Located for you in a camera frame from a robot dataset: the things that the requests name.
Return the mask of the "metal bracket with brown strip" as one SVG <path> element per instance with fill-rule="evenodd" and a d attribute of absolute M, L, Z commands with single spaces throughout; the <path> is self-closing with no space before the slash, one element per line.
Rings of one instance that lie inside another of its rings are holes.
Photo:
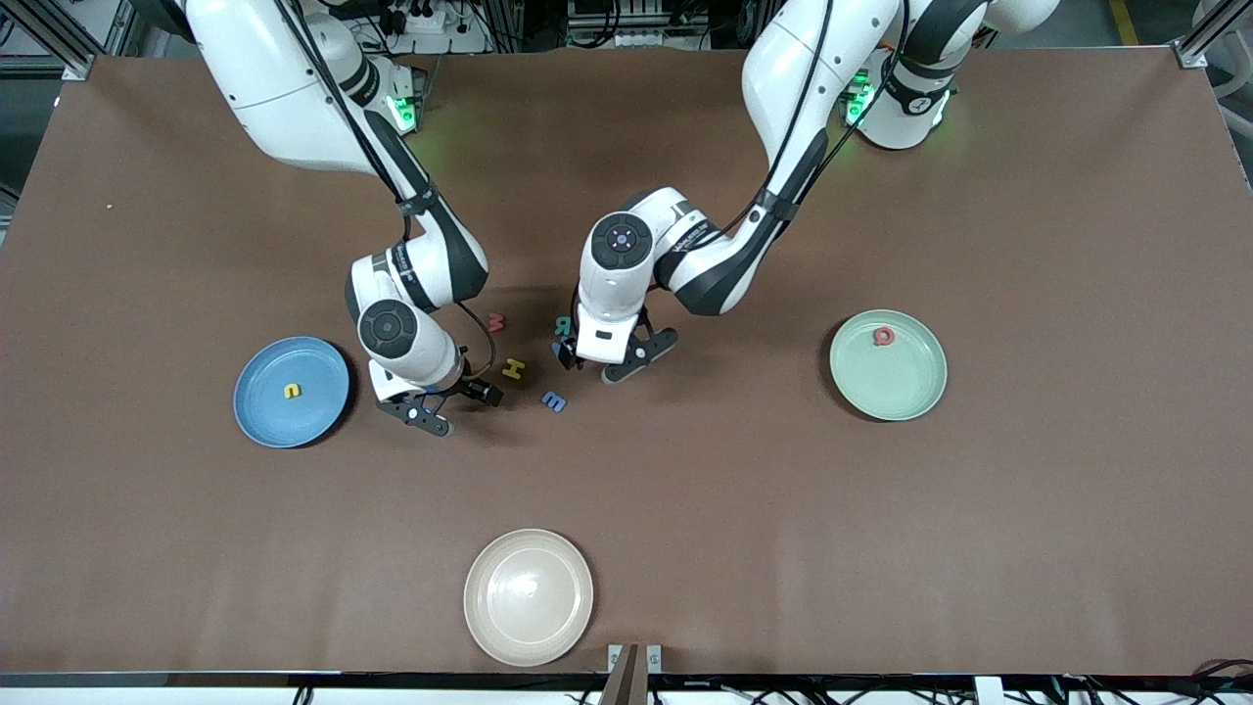
<path fill-rule="evenodd" d="M 663 672 L 662 645 L 610 645 L 609 675 L 596 705 L 663 705 L 650 679 Z"/>

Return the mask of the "blue plate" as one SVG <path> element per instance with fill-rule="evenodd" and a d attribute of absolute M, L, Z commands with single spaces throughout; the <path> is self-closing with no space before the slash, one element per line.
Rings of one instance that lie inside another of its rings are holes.
<path fill-rule="evenodd" d="M 302 388 L 286 399 L 284 384 Z M 264 447 L 304 447 L 340 423 L 350 401 L 348 361 L 318 338 L 274 341 L 243 366 L 232 407 L 239 430 Z"/>

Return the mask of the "aluminium frame profile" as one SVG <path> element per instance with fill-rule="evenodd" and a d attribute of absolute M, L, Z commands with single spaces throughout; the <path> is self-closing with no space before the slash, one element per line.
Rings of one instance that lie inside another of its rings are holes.
<path fill-rule="evenodd" d="M 81 81 L 103 46 L 55 0 L 0 0 L 0 13 L 36 43 L 43 55 L 0 53 L 0 79 L 23 76 Z"/>
<path fill-rule="evenodd" d="M 1182 68 L 1202 68 L 1207 53 L 1222 46 L 1223 53 L 1235 58 L 1235 46 L 1244 34 L 1253 33 L 1253 0 L 1197 0 L 1192 28 L 1174 40 L 1174 53 Z"/>

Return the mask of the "beige plate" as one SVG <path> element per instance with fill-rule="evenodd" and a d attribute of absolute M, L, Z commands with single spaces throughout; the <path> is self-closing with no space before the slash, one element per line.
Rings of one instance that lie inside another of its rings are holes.
<path fill-rule="evenodd" d="M 594 584 L 576 545 L 543 528 L 487 543 L 464 586 L 474 642 L 497 662 L 536 667 L 576 647 L 594 607 Z"/>

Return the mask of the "long white power strip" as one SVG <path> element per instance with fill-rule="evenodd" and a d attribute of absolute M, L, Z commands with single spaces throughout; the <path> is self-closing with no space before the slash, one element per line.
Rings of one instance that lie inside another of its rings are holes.
<path fill-rule="evenodd" d="M 568 45 L 581 49 L 670 46 L 699 50 L 709 0 L 565 0 Z"/>

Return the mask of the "white power strip with plugs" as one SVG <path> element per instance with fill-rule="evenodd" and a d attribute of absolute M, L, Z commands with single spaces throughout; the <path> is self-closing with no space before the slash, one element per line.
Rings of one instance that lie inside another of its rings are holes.
<path fill-rule="evenodd" d="M 470 0 L 380 0 L 378 28 L 396 54 L 480 54 L 495 48 Z"/>

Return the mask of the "pale green plate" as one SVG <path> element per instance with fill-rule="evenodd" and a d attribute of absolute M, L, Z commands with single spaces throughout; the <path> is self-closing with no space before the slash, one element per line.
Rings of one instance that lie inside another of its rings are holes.
<path fill-rule="evenodd" d="M 875 347 L 873 331 L 890 326 L 891 347 Z M 870 309 L 838 326 L 829 344 L 829 376 L 855 409 L 873 419 L 908 421 L 944 397 L 949 359 L 930 327 L 893 309 Z"/>

